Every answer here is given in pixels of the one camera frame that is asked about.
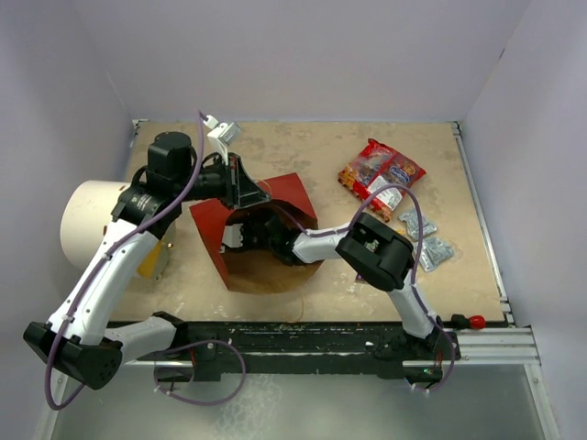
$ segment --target white wall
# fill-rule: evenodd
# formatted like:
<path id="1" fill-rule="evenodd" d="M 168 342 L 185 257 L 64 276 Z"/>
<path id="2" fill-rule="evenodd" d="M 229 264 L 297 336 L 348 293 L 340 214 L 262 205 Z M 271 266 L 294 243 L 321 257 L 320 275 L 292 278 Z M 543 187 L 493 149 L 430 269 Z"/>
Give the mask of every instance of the white wall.
<path id="1" fill-rule="evenodd" d="M 61 213 L 79 183 L 120 177 L 132 134 L 68 0 L 0 2 L 0 134 L 0 436 L 18 440 L 45 405 L 23 331 L 79 277 L 61 252 Z"/>
<path id="2" fill-rule="evenodd" d="M 529 0 L 73 0 L 133 117 L 461 120 Z"/>
<path id="3" fill-rule="evenodd" d="M 464 123 L 519 324 L 568 439 L 587 418 L 587 2 L 534 0 Z"/>

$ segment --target snack bag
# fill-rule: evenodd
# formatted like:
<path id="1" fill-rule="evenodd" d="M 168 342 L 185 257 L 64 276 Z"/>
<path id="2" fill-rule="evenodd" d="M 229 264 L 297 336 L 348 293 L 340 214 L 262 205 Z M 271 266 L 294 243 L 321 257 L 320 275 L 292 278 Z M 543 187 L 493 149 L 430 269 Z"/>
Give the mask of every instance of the snack bag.
<path id="1" fill-rule="evenodd" d="M 407 231 L 407 235 L 410 236 L 413 240 L 418 239 L 418 215 L 415 212 L 415 208 L 409 209 L 404 213 L 401 213 L 398 217 L 401 221 L 405 222 L 405 229 Z M 424 215 L 422 215 L 422 232 L 424 233 L 424 237 L 429 236 L 430 234 L 437 232 L 437 226 L 428 220 Z"/>
<path id="2" fill-rule="evenodd" d="M 422 240 L 422 255 L 420 264 L 425 272 L 436 269 L 443 261 L 454 257 L 455 251 L 446 241 L 437 236 L 429 236 Z"/>
<path id="3" fill-rule="evenodd" d="M 388 183 L 399 183 L 408 188 L 426 172 L 399 151 L 369 139 L 365 149 L 338 174 L 338 181 L 361 200 Z M 395 188 L 380 192 L 370 207 L 385 222 L 402 201 L 404 192 Z"/>

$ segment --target red cap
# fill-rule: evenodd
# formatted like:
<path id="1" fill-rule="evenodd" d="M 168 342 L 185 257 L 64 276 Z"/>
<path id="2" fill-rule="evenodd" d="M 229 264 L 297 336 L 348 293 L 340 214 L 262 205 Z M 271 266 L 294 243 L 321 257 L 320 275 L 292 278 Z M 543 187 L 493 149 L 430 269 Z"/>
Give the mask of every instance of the red cap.
<path id="1" fill-rule="evenodd" d="M 485 318 L 483 318 L 480 314 L 476 314 L 469 318 L 469 324 L 471 324 L 471 328 L 475 330 L 481 330 L 487 326 Z"/>

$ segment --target gray wall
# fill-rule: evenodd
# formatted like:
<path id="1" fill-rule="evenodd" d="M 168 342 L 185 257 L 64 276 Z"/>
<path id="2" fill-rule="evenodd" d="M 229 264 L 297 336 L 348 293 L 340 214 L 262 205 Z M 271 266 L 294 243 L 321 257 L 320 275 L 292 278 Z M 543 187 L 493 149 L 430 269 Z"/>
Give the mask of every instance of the gray wall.
<path id="1" fill-rule="evenodd" d="M 0 133 L 0 426 L 17 440 L 45 405 L 22 333 L 79 276 L 61 252 L 61 213 L 79 183 L 120 177 L 132 133 L 68 0 L 0 2 Z"/>
<path id="2" fill-rule="evenodd" d="M 239 379 L 226 374 L 179 392 L 211 401 Z M 234 400 L 198 408 L 152 384 L 152 366 L 121 368 L 60 414 L 51 440 L 543 440 L 519 365 L 459 365 L 429 399 L 403 380 L 371 375 L 251 374 Z"/>
<path id="3" fill-rule="evenodd" d="M 461 120 L 529 0 L 73 0 L 133 117 Z"/>
<path id="4" fill-rule="evenodd" d="M 464 124 L 505 288 L 568 439 L 587 430 L 585 41 L 587 2 L 534 0 Z"/>

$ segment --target red snack bag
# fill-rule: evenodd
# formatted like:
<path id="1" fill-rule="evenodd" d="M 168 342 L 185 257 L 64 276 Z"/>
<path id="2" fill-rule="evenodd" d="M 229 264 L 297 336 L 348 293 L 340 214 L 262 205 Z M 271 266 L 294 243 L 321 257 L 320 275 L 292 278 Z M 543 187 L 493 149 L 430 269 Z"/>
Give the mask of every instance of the red snack bag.
<path id="1" fill-rule="evenodd" d="M 361 200 L 388 183 L 399 183 L 410 188 L 426 172 L 399 151 L 369 139 L 369 145 L 338 174 L 338 181 Z M 402 201 L 404 191 L 389 189 L 380 192 L 370 207 L 384 221 L 392 219 L 392 212 Z"/>

